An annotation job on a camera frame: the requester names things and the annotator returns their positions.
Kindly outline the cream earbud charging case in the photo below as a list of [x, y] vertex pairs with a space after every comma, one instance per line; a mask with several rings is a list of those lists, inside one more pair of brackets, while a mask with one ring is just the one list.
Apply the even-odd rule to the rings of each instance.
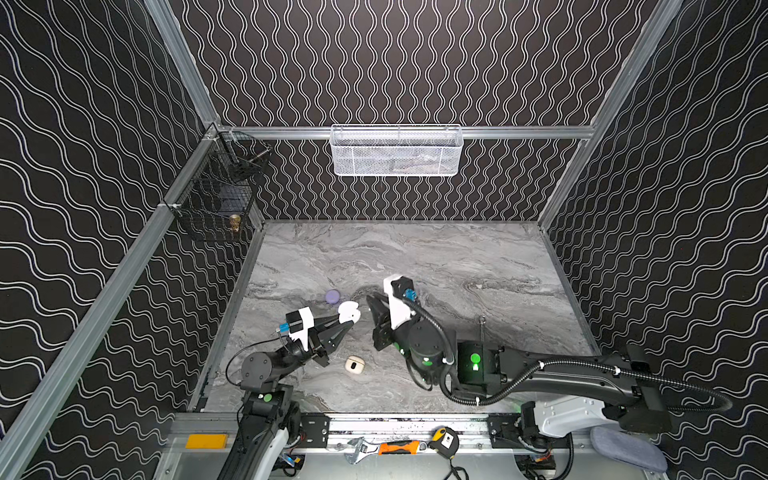
[[358, 356], [351, 355], [345, 361], [345, 370], [351, 374], [361, 374], [364, 371], [365, 366], [365, 361]]

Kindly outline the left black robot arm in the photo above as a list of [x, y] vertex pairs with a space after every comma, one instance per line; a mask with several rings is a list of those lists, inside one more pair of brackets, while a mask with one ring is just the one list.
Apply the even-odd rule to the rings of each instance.
[[314, 361], [325, 367], [344, 336], [360, 320], [357, 304], [350, 313], [316, 318], [308, 307], [290, 312], [277, 328], [282, 346], [246, 355], [235, 385], [244, 392], [232, 448], [220, 479], [267, 479], [281, 453], [300, 439], [301, 413], [293, 387], [282, 380]]

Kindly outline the purple earbud charging case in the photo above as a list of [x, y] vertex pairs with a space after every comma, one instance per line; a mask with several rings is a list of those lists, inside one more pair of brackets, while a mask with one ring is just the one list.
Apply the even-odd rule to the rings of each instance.
[[336, 305], [340, 302], [340, 300], [341, 300], [341, 294], [338, 290], [335, 290], [335, 289], [328, 290], [325, 294], [325, 301], [329, 305]]

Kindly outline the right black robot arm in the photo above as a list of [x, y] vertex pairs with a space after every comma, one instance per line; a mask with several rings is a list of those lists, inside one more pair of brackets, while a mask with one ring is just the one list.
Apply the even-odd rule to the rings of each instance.
[[732, 399], [713, 389], [654, 375], [644, 352], [562, 356], [461, 340], [418, 302], [382, 293], [366, 299], [374, 346], [393, 346], [414, 383], [439, 389], [471, 408], [496, 405], [516, 393], [553, 395], [528, 401], [516, 429], [524, 439], [563, 438], [582, 429], [616, 426], [626, 432], [666, 433], [675, 413], [725, 413]]

